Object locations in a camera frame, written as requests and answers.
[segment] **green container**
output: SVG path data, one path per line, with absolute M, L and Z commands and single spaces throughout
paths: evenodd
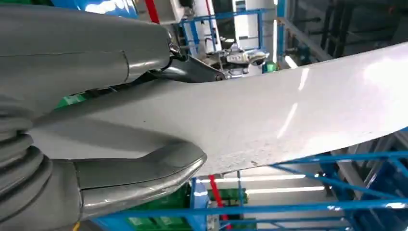
M 127 218 L 126 222 L 137 231 L 158 229 L 158 226 L 150 218 Z
M 189 185 L 184 184 L 180 189 L 168 196 L 130 208 L 129 210 L 189 208 L 189 192 Z M 127 223 L 136 231 L 192 231 L 188 221 L 185 218 L 179 217 L 127 218 Z
M 56 108 L 60 107 L 65 107 L 71 104 L 79 103 L 82 101 L 85 101 L 85 97 L 82 95 L 70 95 L 70 96 L 65 96 L 57 105 Z
M 243 220 L 256 220 L 255 218 L 248 218 Z M 232 224 L 233 230 L 256 230 L 256 223 L 250 224 Z
M 154 218 L 160 230 L 190 231 L 191 227 L 184 218 L 177 217 L 159 217 Z
M 242 189 L 242 198 L 244 204 L 248 203 L 248 195 L 245 193 L 246 189 Z M 238 189 L 220 189 L 219 194 L 223 201 L 239 201 Z M 208 190 L 208 197 L 211 201 L 215 201 L 212 190 Z
M 190 206 L 190 198 L 187 195 L 188 184 L 184 184 L 179 190 L 168 196 L 130 208 L 130 210 L 188 208 Z

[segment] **red pole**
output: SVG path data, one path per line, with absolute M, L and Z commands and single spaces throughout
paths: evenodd
M 205 4 L 207 5 L 208 15 L 211 15 L 211 13 L 210 13 L 210 5 L 208 5 L 208 0 L 205 0 Z
M 218 207 L 220 207 L 220 208 L 221 208 L 221 207 L 224 207 L 224 205 L 222 204 L 221 195 L 219 194 L 219 190 L 218 190 L 217 184 L 216 184 L 216 182 L 215 182 L 214 175 L 209 175 L 208 178 L 210 179 L 211 189 L 213 190 L 213 195 L 214 195 L 214 198 L 215 198 L 216 201 L 217 201 Z M 225 214 L 221 215 L 221 218 L 222 218 L 222 220 L 225 220 L 225 221 L 228 220 L 228 216 L 225 215 Z M 228 225 L 228 226 L 227 226 L 227 230 L 230 230 L 230 229 L 232 229 L 232 226 L 231 226 L 231 225 Z
M 160 24 L 159 15 L 157 14 L 156 6 L 154 5 L 154 0 L 145 0 L 147 11 L 150 15 L 150 20 L 154 23 Z

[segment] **fluorescent ceiling light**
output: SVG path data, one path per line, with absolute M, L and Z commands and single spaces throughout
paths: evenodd
M 395 203 L 388 203 L 385 205 L 387 208 L 406 208 L 407 204 L 405 203 L 400 203 L 400 202 L 395 202 Z
M 194 196 L 207 196 L 208 192 L 204 191 L 204 192 L 194 192 Z
M 292 192 L 308 192 L 308 191 L 322 191 L 324 186 L 316 187 L 294 187 L 294 188 L 274 188 L 274 189 L 248 189 L 246 194 L 260 194 L 260 193 L 292 193 Z
M 273 54 L 272 54 L 272 62 L 276 63 L 278 60 L 277 51 L 278 49 L 278 22 L 273 20 Z
M 299 90 L 302 90 L 303 87 L 305 86 L 305 82 L 307 79 L 307 75 L 309 74 L 310 68 L 305 68 L 302 70 L 302 75 L 300 76 L 300 84 L 299 84 Z
M 297 64 L 293 61 L 293 59 L 289 55 L 285 56 L 285 61 L 291 69 L 297 68 Z
M 220 182 L 250 182 L 250 181 L 267 181 L 267 180 L 293 180 L 305 178 L 305 175 L 272 175 L 272 176 L 257 176 L 257 177 L 241 177 L 241 178 L 221 178 L 215 179 L 216 183 Z M 209 179 L 197 180 L 197 183 L 209 183 Z

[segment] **blue metal railing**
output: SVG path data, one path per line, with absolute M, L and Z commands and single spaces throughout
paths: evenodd
M 198 51 L 198 45 L 200 44 L 200 41 L 204 41 L 205 39 L 199 39 L 198 33 L 197 33 L 197 26 L 196 26 L 195 23 L 196 22 L 202 22 L 202 21 L 208 21 L 209 22 L 209 27 L 210 27 L 210 37 L 211 37 L 211 41 L 213 43 L 212 46 L 213 46 L 214 51 L 216 51 L 217 50 L 216 49 L 216 39 L 217 38 L 216 38 L 216 35 L 215 35 L 215 32 L 214 32 L 214 25 L 213 25 L 212 20 L 232 18 L 232 17 L 239 16 L 239 15 L 256 14 L 257 15 L 257 21 L 258 21 L 258 47 L 257 48 L 261 49 L 264 46 L 262 15 L 263 15 L 263 13 L 270 12 L 272 10 L 273 9 L 262 8 L 262 9 L 247 10 L 247 11 L 240 11 L 240 12 L 217 13 L 217 14 L 212 14 L 212 15 L 205 15 L 205 16 L 195 17 L 195 18 L 192 18 L 190 20 L 183 19 L 183 20 L 181 20 L 179 25 L 182 27 L 183 35 L 186 38 L 187 45 L 189 44 L 189 42 L 194 42 L 195 48 Z M 190 26 L 193 39 L 188 38 L 188 35 L 186 33 L 186 28 L 185 28 L 186 24 L 188 24 Z
M 226 227 L 229 224 L 250 224 L 250 223 L 269 223 L 277 227 L 277 229 L 266 230 L 311 230 L 312 228 L 286 228 L 284 223 L 294 222 L 313 222 L 313 221 L 342 221 L 347 220 L 349 226 L 339 227 L 314 227 L 313 230 L 350 230 L 353 228 L 355 231 L 360 230 L 359 225 L 356 223 L 354 211 L 359 212 L 361 209 L 404 209 L 408 208 L 408 199 L 402 196 L 394 195 L 389 192 L 381 192 L 372 188 L 364 188 L 348 183 L 342 182 L 339 179 L 328 178 L 322 176 L 316 176 L 315 174 L 294 170 L 288 167 L 284 167 L 287 164 L 305 164 L 305 163 L 336 163 L 345 161 L 356 160 L 388 160 L 394 165 L 396 170 L 403 176 L 408 177 L 408 169 L 405 165 L 399 161 L 400 158 L 407 158 L 407 151 L 400 152 L 383 152 L 383 153 L 370 153 L 370 154 L 356 154 L 356 155 L 316 155 L 304 158 L 299 158 L 291 161 L 285 161 L 271 165 L 271 167 L 290 172 L 293 174 L 303 174 L 307 178 L 313 180 L 319 180 L 333 188 L 360 190 L 364 193 L 364 200 L 350 200 L 347 198 L 339 198 L 341 201 L 325 202 L 325 203 L 313 203 L 302 205 L 262 205 L 262 206 L 237 206 L 237 207 L 222 207 L 222 208 L 197 208 L 197 209 L 161 209 L 161 210 L 147 210 L 147 211 L 122 211 L 115 214 L 107 215 L 107 218 L 123 218 L 123 217 L 186 217 L 186 216 L 206 216 L 211 214 L 247 214 L 247 213 L 277 213 L 277 212 L 300 212 L 300 211 L 344 211 L 344 216 L 337 217 L 320 217 L 320 218 L 283 218 L 283 219 L 259 219 L 259 220 L 228 220 L 221 221 L 220 226 Z M 237 173 L 238 188 L 242 189 L 241 174 Z M 243 205 L 242 191 L 239 190 L 240 205 Z

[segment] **blue scaffolding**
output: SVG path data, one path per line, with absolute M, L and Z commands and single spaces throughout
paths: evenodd
M 252 14 L 256 14 L 257 16 L 257 22 L 258 22 L 258 47 L 254 47 L 251 48 L 252 49 L 261 49 L 263 48 L 263 20 L 262 20 L 262 14 L 266 13 L 266 12 L 270 12 L 271 9 L 255 9 L 255 10 L 247 10 L 247 11 L 241 11 L 241 12 L 230 12 L 230 13 L 216 13 L 216 14 L 212 14 L 212 15 L 206 15 L 206 16 L 200 16 L 200 17 L 195 17 L 191 20 L 189 19 L 182 19 L 181 22 L 179 23 L 182 32 L 183 32 L 183 36 L 186 40 L 187 45 L 189 46 L 190 43 L 193 43 L 194 49 L 196 52 L 198 52 L 198 47 L 201 41 L 205 41 L 205 39 L 200 39 L 198 32 L 197 32 L 197 22 L 203 22 L 203 21 L 208 21 L 209 22 L 209 28 L 210 28 L 210 32 L 211 34 L 210 39 L 213 43 L 213 50 L 216 51 L 216 41 L 217 41 L 217 37 L 214 33 L 214 25 L 213 25 L 213 21 L 214 19 L 226 19 L 226 18 L 232 18 L 235 16 L 239 16 L 239 15 L 252 15 Z
M 401 136 L 408 141 L 408 132 L 400 131 Z M 160 209 L 146 211 L 122 211 L 105 216 L 103 219 L 128 218 L 128 217 L 185 217 L 194 231 L 205 231 L 205 218 L 213 214 L 248 214 L 248 213 L 279 213 L 299 211 L 343 211 L 343 216 L 329 216 L 318 218 L 281 218 L 281 219 L 258 219 L 258 220 L 227 220 L 220 221 L 220 227 L 224 230 L 228 225 L 268 223 L 274 225 L 275 229 L 259 230 L 354 230 L 354 231 L 404 231 L 408 227 L 408 151 L 378 152 L 365 154 L 331 155 L 330 153 L 308 156 L 295 160 L 285 161 L 270 165 L 292 174 L 302 174 L 306 178 L 318 180 L 336 196 L 338 201 L 325 203 L 312 203 L 300 205 L 262 205 L 244 206 L 241 176 L 238 172 L 239 205 L 234 207 L 208 208 L 206 204 L 209 199 L 206 189 L 196 179 L 191 182 L 191 209 Z M 350 163 L 355 161 L 380 161 L 381 167 L 375 174 L 367 176 L 368 184 L 365 187 L 353 185 L 340 180 L 338 163 Z M 299 171 L 288 165 L 302 165 L 317 163 L 324 174 Z M 358 200 L 353 191 L 362 192 Z M 285 224 L 321 222 L 321 221 L 344 221 L 343 226 L 328 227 L 297 227 L 286 228 Z

